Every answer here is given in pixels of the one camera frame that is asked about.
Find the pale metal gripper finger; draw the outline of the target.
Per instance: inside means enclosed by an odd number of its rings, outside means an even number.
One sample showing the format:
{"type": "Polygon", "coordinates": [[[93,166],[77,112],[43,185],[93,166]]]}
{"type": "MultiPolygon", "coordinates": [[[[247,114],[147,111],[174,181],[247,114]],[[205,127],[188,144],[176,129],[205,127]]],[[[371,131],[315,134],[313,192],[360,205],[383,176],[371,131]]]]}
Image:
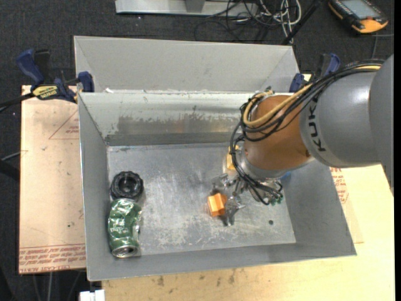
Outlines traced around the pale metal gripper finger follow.
{"type": "Polygon", "coordinates": [[[246,207],[246,204],[242,202],[240,196],[230,196],[225,205],[225,212],[223,221],[226,226],[232,226],[235,220],[235,214],[242,208],[246,207]]]}
{"type": "Polygon", "coordinates": [[[228,174],[224,173],[217,177],[214,177],[211,181],[213,188],[225,188],[231,185],[231,180],[228,174]]]}

